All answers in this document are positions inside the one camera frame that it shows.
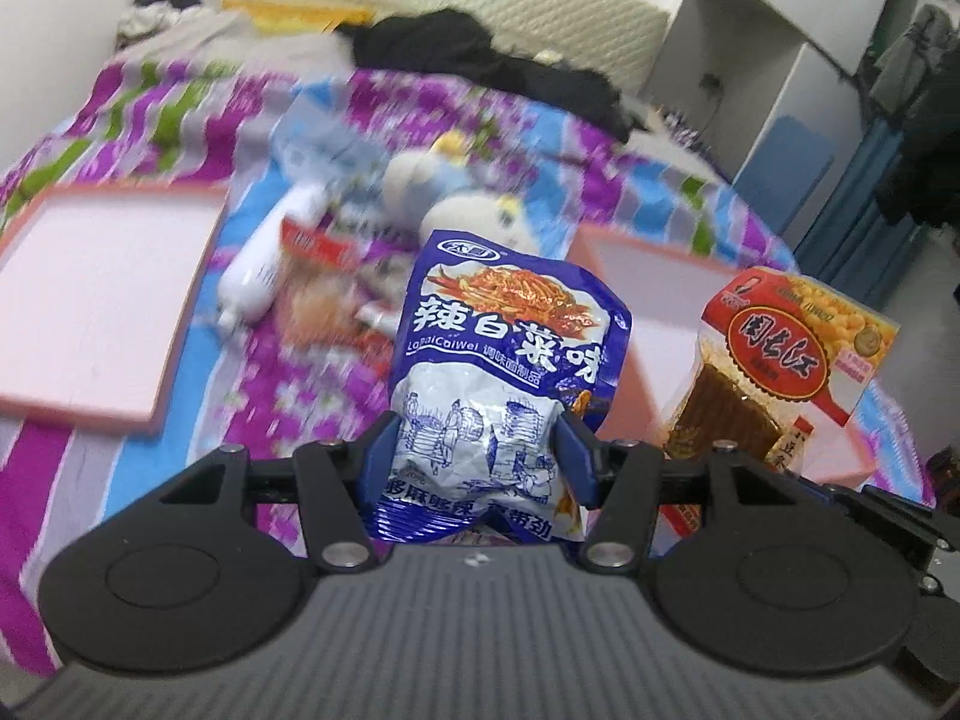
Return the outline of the grey blanket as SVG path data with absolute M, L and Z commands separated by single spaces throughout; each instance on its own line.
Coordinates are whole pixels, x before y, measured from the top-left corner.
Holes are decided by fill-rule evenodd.
M 156 36 L 132 44 L 121 62 L 226 64 L 245 75 L 278 71 L 301 80 L 350 76 L 355 71 L 352 44 L 338 32 L 265 34 L 239 11 L 220 11 L 181 21 Z

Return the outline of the pink box lid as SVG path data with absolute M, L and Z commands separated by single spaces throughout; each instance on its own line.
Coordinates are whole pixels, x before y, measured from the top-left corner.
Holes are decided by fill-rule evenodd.
M 2 234 L 3 415 L 160 429 L 228 199 L 199 184 L 68 184 Z

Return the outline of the black clothing pile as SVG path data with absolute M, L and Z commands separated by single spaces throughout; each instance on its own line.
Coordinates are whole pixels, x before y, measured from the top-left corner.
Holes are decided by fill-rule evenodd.
M 465 11 L 443 8 L 425 15 L 389 16 L 372 25 L 343 23 L 335 31 L 352 44 L 358 68 L 459 76 L 566 110 L 617 142 L 630 140 L 631 117 L 607 76 L 565 62 L 544 64 L 501 52 L 487 27 Z

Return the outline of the white wardrobe shelf unit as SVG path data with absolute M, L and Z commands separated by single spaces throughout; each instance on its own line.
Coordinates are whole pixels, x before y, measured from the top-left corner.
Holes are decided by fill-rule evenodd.
M 832 156 L 799 208 L 771 221 L 789 245 L 811 229 L 866 132 L 854 75 L 887 0 L 682 0 L 647 96 L 685 115 L 719 172 L 760 164 L 768 133 L 793 119 Z

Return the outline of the white blue plush toy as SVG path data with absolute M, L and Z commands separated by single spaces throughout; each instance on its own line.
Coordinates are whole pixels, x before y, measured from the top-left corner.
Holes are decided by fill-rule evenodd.
M 425 242 L 434 231 L 464 231 L 508 249 L 535 255 L 523 202 L 486 188 L 469 164 L 472 140 L 460 130 L 439 135 L 428 148 L 402 149 L 382 174 L 382 206 L 395 229 Z

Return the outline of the white spray bottle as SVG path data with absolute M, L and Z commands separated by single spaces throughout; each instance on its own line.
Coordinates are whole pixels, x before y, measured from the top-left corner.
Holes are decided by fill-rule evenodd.
M 231 337 L 265 317 L 278 294 L 283 223 L 316 227 L 330 204 L 331 191 L 320 182 L 298 182 L 274 204 L 220 277 L 218 332 Z

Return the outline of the red yellow soybean snack bag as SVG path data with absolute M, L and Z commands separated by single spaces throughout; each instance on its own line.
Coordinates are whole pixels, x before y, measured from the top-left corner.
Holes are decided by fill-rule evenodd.
M 670 460 L 727 444 L 815 483 L 855 488 L 878 450 L 854 411 L 900 325 L 796 273 L 752 266 L 704 306 L 692 372 L 664 419 Z

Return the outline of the clothes heap on nightstand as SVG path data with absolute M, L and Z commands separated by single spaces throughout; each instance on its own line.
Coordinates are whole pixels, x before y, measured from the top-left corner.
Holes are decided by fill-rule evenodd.
M 133 0 L 117 21 L 114 50 L 119 52 L 176 26 L 185 18 L 205 13 L 205 0 Z

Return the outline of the blue curtain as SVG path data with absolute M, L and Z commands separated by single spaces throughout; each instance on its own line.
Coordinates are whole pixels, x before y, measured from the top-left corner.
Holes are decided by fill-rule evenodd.
M 878 117 L 867 128 L 832 195 L 794 252 L 800 271 L 882 309 L 923 242 L 910 216 L 889 223 L 875 191 L 900 161 L 900 130 Z

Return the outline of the colourful floral bedspread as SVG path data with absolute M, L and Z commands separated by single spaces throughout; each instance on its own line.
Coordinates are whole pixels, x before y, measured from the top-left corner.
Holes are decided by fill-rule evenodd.
M 200 62 L 116 62 L 73 121 L 2 174 L 13 218 L 44 188 L 199 181 L 224 188 L 218 241 L 233 254 L 285 193 L 270 151 L 298 87 L 274 71 Z M 362 71 L 311 86 L 337 121 L 383 145 L 467 138 L 490 181 L 516 193 L 540 250 L 563 257 L 579 223 L 727 265 L 794 270 L 791 249 L 727 187 L 635 156 L 564 110 L 455 76 Z M 218 278 L 206 273 L 163 430 L 106 437 L 9 419 L 2 426 L 2 656 L 34 674 L 57 658 L 37 612 L 37 583 L 70 541 L 180 472 L 222 440 L 270 457 L 305 440 L 353 437 L 386 399 L 386 367 L 355 353 L 298 355 L 262 325 L 223 343 L 213 325 Z

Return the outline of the light blue plastic bag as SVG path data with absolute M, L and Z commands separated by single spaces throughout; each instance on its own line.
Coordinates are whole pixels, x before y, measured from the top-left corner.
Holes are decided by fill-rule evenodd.
M 389 153 L 342 115 L 301 93 L 270 135 L 272 158 L 290 184 L 319 184 L 340 193 L 381 187 Z

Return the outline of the red clear dried snack bag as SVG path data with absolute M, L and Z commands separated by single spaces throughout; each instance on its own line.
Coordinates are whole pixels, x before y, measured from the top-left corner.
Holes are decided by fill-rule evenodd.
M 397 309 L 361 278 L 363 257 L 352 241 L 285 218 L 280 252 L 274 316 L 283 343 L 361 348 L 366 333 L 397 327 Z

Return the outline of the yellow pillow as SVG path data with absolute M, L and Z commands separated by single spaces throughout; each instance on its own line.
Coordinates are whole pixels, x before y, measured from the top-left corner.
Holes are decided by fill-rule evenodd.
M 370 26 L 376 14 L 369 8 L 285 4 L 272 0 L 220 0 L 221 8 L 244 13 L 262 34 L 331 32 L 339 26 Z

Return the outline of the deep pink cardboard box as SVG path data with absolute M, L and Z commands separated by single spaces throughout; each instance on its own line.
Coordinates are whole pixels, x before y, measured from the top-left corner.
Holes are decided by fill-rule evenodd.
M 633 319 L 602 436 L 636 437 L 664 447 L 664 419 L 692 372 L 701 312 L 737 273 L 752 267 L 722 265 L 590 224 L 574 232 L 566 256 L 607 284 Z

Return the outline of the blue white cabbage snack bag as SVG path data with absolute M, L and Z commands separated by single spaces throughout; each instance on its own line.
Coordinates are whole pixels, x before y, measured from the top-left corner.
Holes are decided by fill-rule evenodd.
M 438 541 L 488 525 L 527 543 L 583 539 L 592 479 L 563 470 L 551 431 L 566 411 L 602 426 L 630 333 L 630 310 L 590 271 L 432 232 L 394 340 L 400 426 L 366 518 L 373 536 Z

